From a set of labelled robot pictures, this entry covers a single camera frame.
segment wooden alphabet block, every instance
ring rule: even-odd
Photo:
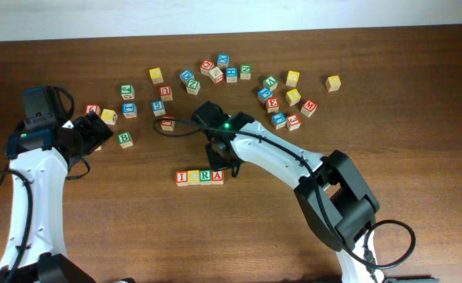
[[[217,57],[217,67],[220,69],[228,68],[229,66],[229,55],[228,54],[219,54]]]
[[[327,78],[325,86],[327,87],[328,91],[336,91],[341,86],[341,79],[339,79],[338,75],[330,76]]]
[[[169,116],[169,115],[163,115],[163,118],[171,118],[171,119],[173,119],[174,117]],[[174,131],[175,121],[163,120],[163,121],[161,121],[161,128],[163,130]]]
[[[288,130],[295,130],[301,126],[301,119],[299,115],[294,114],[287,117],[287,128]]]
[[[212,185],[224,184],[224,172],[223,171],[212,171]]]
[[[209,60],[203,60],[201,63],[200,71],[204,75],[210,75],[210,70],[214,68],[214,62]]]
[[[214,84],[218,84],[222,81],[222,75],[222,71],[218,67],[215,67],[210,70],[210,79],[212,80],[212,82],[214,82]]]
[[[154,101],[151,103],[152,111],[154,112],[154,116],[161,116],[167,114],[165,112],[165,105],[162,101]]]
[[[200,171],[200,185],[211,185],[212,184],[212,170],[201,170]]]
[[[160,68],[150,69],[149,74],[151,75],[152,83],[157,84],[163,82],[163,75],[161,75]]]
[[[190,186],[200,184],[200,170],[189,170],[187,171],[188,183]]]
[[[236,68],[227,68],[225,70],[225,81],[227,83],[236,83],[238,81],[238,70]]]
[[[189,69],[184,70],[181,73],[181,81],[187,86],[187,82],[190,79],[194,79],[194,74]]]
[[[185,87],[185,89],[187,90],[188,94],[198,95],[198,92],[200,91],[200,82],[194,79],[190,79],[187,82],[187,86]]]
[[[317,110],[317,104],[310,99],[308,99],[301,108],[301,113],[310,117],[311,114],[315,113],[315,110]]]
[[[121,96],[124,100],[135,99],[135,90],[132,85],[122,85],[121,86]]]
[[[84,115],[88,114],[89,112],[95,112],[97,113],[97,115],[100,117],[100,113],[101,113],[101,110],[100,110],[100,107],[98,107],[98,105],[87,105],[86,106],[86,111],[84,112]]]
[[[252,76],[252,65],[242,64],[240,66],[240,79],[250,79]]]
[[[171,86],[160,86],[159,87],[159,96],[162,101],[172,101],[174,97],[171,92]]]
[[[265,88],[267,88],[270,91],[273,91],[273,90],[275,90],[277,88],[278,81],[272,75],[270,75],[269,77],[267,77],[264,80],[264,83],[262,84],[262,86],[264,86]]]
[[[273,96],[273,93],[268,90],[267,88],[262,88],[258,93],[257,93],[257,99],[261,101],[261,103],[265,104],[266,99],[270,98]]]
[[[123,115],[126,118],[137,117],[137,106],[135,106],[135,103],[133,102],[123,103]]]
[[[296,87],[298,81],[299,81],[299,73],[294,72],[294,71],[288,71],[287,82],[285,83],[285,85]]]
[[[177,186],[188,186],[188,175],[187,171],[177,171],[175,172],[175,183]]]
[[[266,99],[266,111],[268,113],[275,113],[280,110],[280,103],[278,102],[278,98],[276,97],[270,97]]]
[[[122,148],[127,148],[134,145],[134,141],[131,140],[131,135],[129,132],[124,132],[118,134],[118,142]]]
[[[114,110],[104,109],[104,111],[102,111],[102,115],[100,116],[100,118],[104,121],[104,123],[108,125],[115,125],[118,116]]]
[[[301,100],[301,94],[299,94],[297,89],[289,90],[287,95],[285,95],[285,100],[287,100],[290,106],[293,106]]]
[[[271,123],[273,124],[275,130],[280,129],[281,127],[285,127],[286,122],[287,119],[285,119],[285,115],[282,112],[277,113],[271,117]]]

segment wooden table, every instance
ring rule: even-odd
[[[252,80],[215,86],[200,62],[228,53],[250,63]],[[177,187],[174,172],[207,168],[202,134],[156,135],[150,102],[159,99],[148,69],[161,67],[174,90],[167,113],[188,119],[206,100],[243,111],[273,130],[256,95],[266,75],[301,73],[298,90],[318,109],[299,130],[274,133],[304,149],[347,153],[381,204],[380,219],[399,219],[418,245],[390,276],[428,275],[462,282],[462,26],[293,31],[240,35],[79,39],[0,43],[0,170],[4,144],[24,118],[21,91],[63,86],[81,116],[86,104],[112,108],[112,129],[128,130],[134,147],[111,138],[90,156],[84,179],[66,182],[64,235],[69,258],[97,281],[264,282],[338,277],[336,255],[310,231],[290,188],[245,164],[223,186]],[[178,78],[190,68],[197,96]],[[340,75],[328,93],[324,77]],[[125,119],[119,85],[132,83],[138,118]],[[180,125],[177,131],[190,130]],[[76,167],[72,173],[83,171]],[[0,189],[0,259],[9,231],[11,181]],[[381,263],[409,243],[400,228],[377,232]]]

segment black robotic arm joint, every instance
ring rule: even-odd
[[[380,205],[346,154],[336,150],[322,162],[323,165],[314,172],[314,181],[304,177],[299,180],[299,186],[294,189],[295,196],[311,230],[324,244],[338,252],[341,247],[326,226],[318,206],[314,190],[320,189],[322,204],[332,226],[348,248],[353,249],[355,241],[376,223],[375,213]],[[327,183],[341,185],[330,199],[322,191]]]

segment white wall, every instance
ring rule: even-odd
[[[0,41],[462,24],[462,0],[0,0]]]

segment robotic arm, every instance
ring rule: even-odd
[[[71,101],[68,112],[61,94]],[[11,225],[0,263],[0,283],[94,283],[67,259],[62,196],[66,179],[82,177],[67,176],[72,166],[82,160],[89,170],[84,156],[113,133],[95,112],[71,122],[74,101],[64,89],[25,90],[23,101],[27,119],[9,136],[9,169],[0,172],[1,179],[13,175]]]
[[[192,120],[207,136],[206,151],[212,170],[231,168],[232,176],[236,177],[240,165],[251,162],[294,189],[311,230],[336,252],[343,283],[383,282],[381,270],[359,263],[341,245],[343,242],[357,257],[377,264],[373,257],[373,232],[369,229],[376,224],[375,214],[380,205],[348,156],[337,150],[330,156],[308,152],[271,134],[251,116],[241,112],[230,117],[209,101],[194,112]],[[329,199],[325,190],[338,183],[341,188]],[[324,212],[336,233],[328,228],[316,189],[321,192]]]

